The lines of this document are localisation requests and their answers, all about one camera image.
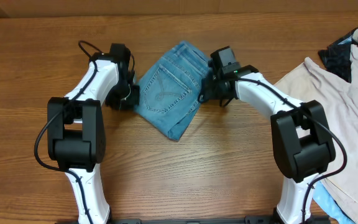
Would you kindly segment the light blue denim jeans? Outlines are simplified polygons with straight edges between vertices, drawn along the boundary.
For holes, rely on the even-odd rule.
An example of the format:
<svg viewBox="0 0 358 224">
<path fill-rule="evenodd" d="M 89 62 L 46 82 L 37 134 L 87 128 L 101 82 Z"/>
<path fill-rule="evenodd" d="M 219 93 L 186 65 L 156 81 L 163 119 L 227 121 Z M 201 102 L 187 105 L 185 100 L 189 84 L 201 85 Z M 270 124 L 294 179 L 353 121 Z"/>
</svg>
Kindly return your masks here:
<svg viewBox="0 0 358 224">
<path fill-rule="evenodd" d="M 201 81 L 209 58 L 187 41 L 164 53 L 139 80 L 135 112 L 167 138 L 178 141 L 200 107 Z"/>
</svg>

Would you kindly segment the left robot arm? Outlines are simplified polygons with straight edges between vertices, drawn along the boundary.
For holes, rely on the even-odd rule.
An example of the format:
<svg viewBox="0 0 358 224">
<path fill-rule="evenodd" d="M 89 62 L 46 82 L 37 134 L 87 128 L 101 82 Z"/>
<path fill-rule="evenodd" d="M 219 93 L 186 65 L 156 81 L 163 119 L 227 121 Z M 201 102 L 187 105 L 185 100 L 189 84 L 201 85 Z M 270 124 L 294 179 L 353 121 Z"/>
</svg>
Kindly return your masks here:
<svg viewBox="0 0 358 224">
<path fill-rule="evenodd" d="M 101 180 L 106 150 L 102 107 L 132 110 L 139 104 L 134 56 L 124 44 L 112 44 L 108 52 L 89 54 L 88 70 L 79 84 L 63 97 L 47 104 L 49 158 L 54 170 L 69 179 L 75 196 L 77 223 L 111 223 L 111 208 Z"/>
</svg>

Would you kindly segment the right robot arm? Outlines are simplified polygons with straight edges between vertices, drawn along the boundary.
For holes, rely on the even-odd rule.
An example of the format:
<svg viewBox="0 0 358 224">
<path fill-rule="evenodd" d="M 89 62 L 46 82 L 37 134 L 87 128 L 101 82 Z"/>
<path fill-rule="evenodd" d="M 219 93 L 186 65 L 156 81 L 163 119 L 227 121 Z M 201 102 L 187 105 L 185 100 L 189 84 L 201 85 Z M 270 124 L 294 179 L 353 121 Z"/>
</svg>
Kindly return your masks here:
<svg viewBox="0 0 358 224">
<path fill-rule="evenodd" d="M 233 99 L 241 100 L 269 119 L 273 156 L 284 176 L 273 213 L 246 216 L 245 223 L 329 223 L 329 217 L 310 212 L 314 182 L 336 157 L 323 106 L 284 94 L 255 67 L 241 66 L 229 46 L 210 57 L 198 101 L 219 100 L 225 107 Z"/>
</svg>

